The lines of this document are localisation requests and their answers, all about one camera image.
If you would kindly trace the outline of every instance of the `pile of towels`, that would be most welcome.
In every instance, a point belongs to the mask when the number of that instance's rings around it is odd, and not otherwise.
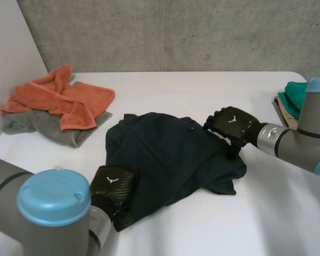
[[[79,147],[111,113],[111,89],[76,82],[69,84],[72,66],[15,87],[15,95],[0,108],[7,134],[38,131],[47,138]]]
[[[298,127],[306,89],[307,83],[289,82],[284,92],[274,97],[274,107],[286,127],[295,130]]]

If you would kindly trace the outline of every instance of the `green cloth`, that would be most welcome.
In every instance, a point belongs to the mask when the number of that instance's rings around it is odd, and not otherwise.
[[[303,101],[305,100],[305,91],[308,83],[289,82],[284,92],[279,92],[278,96],[285,109],[294,118],[299,119]]]

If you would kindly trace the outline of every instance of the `logo on robotic hand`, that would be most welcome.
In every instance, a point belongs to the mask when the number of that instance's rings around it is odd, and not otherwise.
[[[112,179],[110,179],[109,177],[107,177],[107,180],[108,180],[110,183],[113,183],[113,182],[115,182],[115,181],[118,181],[118,179],[112,180]]]
[[[231,120],[231,121],[228,121],[228,123],[232,123],[232,122],[236,122],[237,120],[236,120],[236,116],[234,116],[234,119],[233,120]]]

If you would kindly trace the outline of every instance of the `gray cloth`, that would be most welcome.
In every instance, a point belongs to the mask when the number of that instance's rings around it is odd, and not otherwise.
[[[61,131],[59,116],[50,115],[46,111],[31,110],[26,113],[4,115],[3,132],[6,134],[17,134],[38,131],[45,137],[61,145],[78,148],[111,116],[111,113],[103,112],[95,119],[97,126],[92,129]]]
[[[281,123],[290,129],[296,130],[299,121],[287,112],[279,96],[274,97],[273,104]]]

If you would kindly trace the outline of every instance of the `beige cloth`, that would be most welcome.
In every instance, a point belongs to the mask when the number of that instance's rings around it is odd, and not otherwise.
[[[278,96],[274,97],[274,104],[279,108],[279,111],[277,111],[277,113],[281,115],[281,121],[284,120],[284,125],[289,127],[290,129],[296,130],[299,121],[287,112],[284,105],[282,104],[281,99]]]

